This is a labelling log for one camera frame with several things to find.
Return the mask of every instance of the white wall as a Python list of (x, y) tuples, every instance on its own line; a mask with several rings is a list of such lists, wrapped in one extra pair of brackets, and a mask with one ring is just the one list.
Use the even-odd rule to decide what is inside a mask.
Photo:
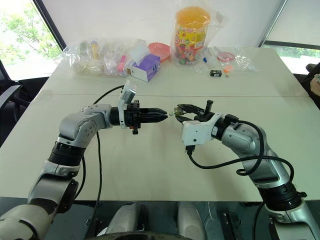
[[(257, 46), (280, 0), (216, 0), (229, 22), (211, 44)], [(66, 44), (133, 37), (169, 44), (173, 0), (43, 0)]]
[(267, 40), (320, 46), (320, 0), (288, 0)]

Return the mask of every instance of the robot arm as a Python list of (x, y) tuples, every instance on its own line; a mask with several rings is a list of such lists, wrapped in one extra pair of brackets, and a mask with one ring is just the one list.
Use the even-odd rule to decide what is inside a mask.
[(97, 131), (121, 126), (138, 134), (141, 123), (157, 123), (168, 117), (161, 109), (140, 108), (139, 101), (131, 102), (135, 94), (136, 87), (127, 81), (118, 107), (92, 104), (62, 120), (50, 157), (29, 192), (28, 204), (0, 217), (0, 240), (41, 240), (56, 214), (70, 209), (78, 188), (73, 177)]
[[(182, 123), (182, 142), (191, 156), (195, 145), (217, 139), (229, 147), (240, 158), (258, 156), (260, 139), (257, 131), (248, 124), (239, 123), (238, 118), (227, 114), (213, 113), (213, 101), (208, 100), (205, 109), (193, 105), (180, 104), (174, 114)], [(194, 113), (194, 120), (182, 115)], [(264, 142), (264, 156), (277, 157), (266, 141), (266, 133), (259, 127)], [(243, 161), (245, 171), (249, 172), (257, 159)], [(272, 219), (271, 232), (275, 239), (281, 240), (320, 240), (319, 227), (302, 197), (304, 192), (297, 192), (282, 162), (263, 159), (258, 168), (249, 174), (253, 184), (265, 203)]]

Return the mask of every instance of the purple box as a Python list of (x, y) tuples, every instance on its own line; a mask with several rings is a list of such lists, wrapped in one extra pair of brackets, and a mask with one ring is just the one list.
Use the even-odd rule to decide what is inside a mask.
[(130, 73), (131, 76), (137, 79), (149, 82), (150, 79), (157, 73), (159, 65), (160, 57), (149, 54), (143, 58), (139, 65), (134, 63), (132, 67), (130, 67)]

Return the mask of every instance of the pink item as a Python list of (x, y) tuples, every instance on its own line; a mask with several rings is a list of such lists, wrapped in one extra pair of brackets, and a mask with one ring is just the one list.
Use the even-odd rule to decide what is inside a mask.
[(224, 62), (224, 63), (229, 63), (233, 60), (235, 60), (235, 55), (233, 55), (231, 52), (227, 51), (220, 51), (217, 54), (217, 58), (219, 61)]
[(164, 62), (170, 57), (170, 47), (160, 42), (153, 42), (149, 44), (150, 53), (160, 57), (160, 62)]
[(120, 59), (120, 62), (118, 63), (118, 66), (116, 66), (116, 69), (119, 72), (123, 72), (125, 70), (125, 63), (126, 63), (126, 55), (123, 55)]

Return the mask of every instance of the white table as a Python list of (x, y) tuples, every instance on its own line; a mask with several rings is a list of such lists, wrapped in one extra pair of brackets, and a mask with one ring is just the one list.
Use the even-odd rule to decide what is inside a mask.
[[(68, 114), (92, 103), (99, 95), (51, 94), (42, 91), (23, 114), (0, 148), (0, 195), (26, 198), (49, 157), (59, 124)], [(118, 96), (101, 103), (115, 106)], [(140, 106), (170, 111), (176, 104), (204, 107), (214, 100), (213, 112), (231, 113), (264, 128), (272, 149), (295, 168), (294, 184), (320, 199), (320, 111), (309, 97), (139, 96)], [(146, 123), (138, 135), (114, 127), (100, 131), (103, 186), (101, 200), (261, 201), (249, 177), (238, 176), (241, 164), (216, 170), (195, 167), (181, 142), (181, 124), (174, 117)], [(236, 158), (218, 140), (197, 146), (194, 158), (213, 165)], [(98, 192), (98, 154), (94, 138), (85, 152), (87, 178), (79, 200), (95, 200)], [(81, 182), (82, 172), (76, 177)]]
[[(229, 78), (211, 77), (209, 69), (197, 73), (166, 61), (150, 82), (129, 78), (137, 84), (138, 96), (308, 96), (273, 49), (251, 47), (246, 48), (246, 53), (258, 72), (230, 73)], [(43, 89), (53, 94), (102, 95), (125, 81), (123, 77), (81, 76), (60, 65)]]

